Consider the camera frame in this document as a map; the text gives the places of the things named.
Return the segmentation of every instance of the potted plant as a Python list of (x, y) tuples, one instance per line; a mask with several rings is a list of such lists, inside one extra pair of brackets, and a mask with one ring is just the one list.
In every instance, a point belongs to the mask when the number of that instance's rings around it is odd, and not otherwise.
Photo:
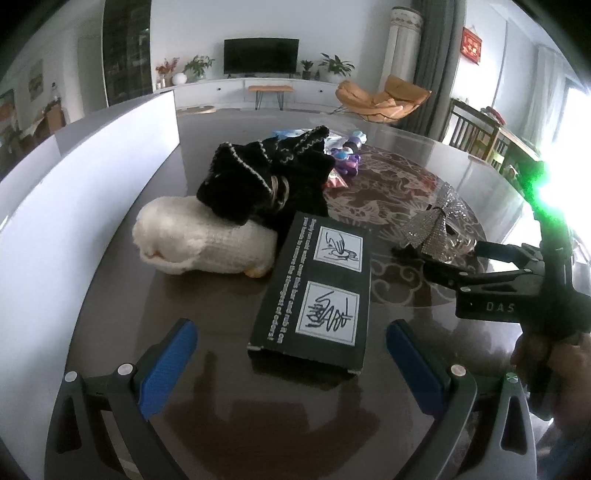
[(192, 82), (201, 80), (205, 77), (205, 70), (213, 65), (215, 59), (209, 58), (207, 55), (195, 55), (193, 59), (185, 65), (183, 72), (192, 73)]
[(172, 62), (168, 62), (167, 59), (164, 59), (164, 63), (156, 67), (156, 72), (160, 74), (160, 79), (165, 81), (167, 87), (170, 86), (170, 74), (174, 71), (177, 65), (178, 57), (175, 57)]
[(304, 71), (301, 73), (302, 79), (310, 80), (312, 77), (312, 72), (310, 69), (314, 66), (314, 62), (311, 60), (302, 60), (300, 63), (304, 67)]
[(333, 59), (326, 53), (322, 53), (321, 55), (324, 57), (324, 60), (320, 62), (320, 65), (326, 67), (326, 70), (328, 70), (326, 79), (330, 83), (342, 82), (345, 77), (351, 76), (351, 72), (355, 69), (355, 66), (351, 62), (341, 60), (338, 55), (335, 55)]

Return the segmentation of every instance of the person's hand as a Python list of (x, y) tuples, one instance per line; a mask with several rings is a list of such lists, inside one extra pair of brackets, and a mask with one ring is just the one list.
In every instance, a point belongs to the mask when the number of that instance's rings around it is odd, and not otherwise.
[[(591, 337), (584, 334), (579, 345), (555, 343), (548, 366), (561, 379), (554, 407), (556, 426), (565, 433), (577, 434), (591, 422)], [(539, 335), (521, 335), (511, 355), (511, 364), (522, 383), (527, 384), (531, 367), (548, 356), (550, 343)]]

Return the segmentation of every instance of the television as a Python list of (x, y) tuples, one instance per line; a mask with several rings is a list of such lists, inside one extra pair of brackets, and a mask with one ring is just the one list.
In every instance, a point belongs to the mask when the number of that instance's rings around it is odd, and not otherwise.
[(295, 73), (300, 40), (234, 38), (223, 45), (223, 71), (231, 73)]

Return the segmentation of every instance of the gray curtain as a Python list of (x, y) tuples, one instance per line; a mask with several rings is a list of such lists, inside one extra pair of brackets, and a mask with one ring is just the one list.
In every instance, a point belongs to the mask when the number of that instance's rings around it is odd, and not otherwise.
[(432, 93), (397, 128), (436, 139), (443, 127), (460, 57), (466, 0), (423, 0), (420, 10), (423, 33), (414, 83)]

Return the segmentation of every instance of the framed picture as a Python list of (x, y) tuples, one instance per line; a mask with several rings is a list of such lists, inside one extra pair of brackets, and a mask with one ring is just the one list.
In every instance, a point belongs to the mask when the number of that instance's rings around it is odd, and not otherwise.
[(39, 60), (29, 70), (29, 95), (31, 101), (43, 93), (43, 60)]
[(464, 27), (462, 32), (462, 55), (478, 65), (480, 53), (482, 52), (482, 40), (474, 33)]

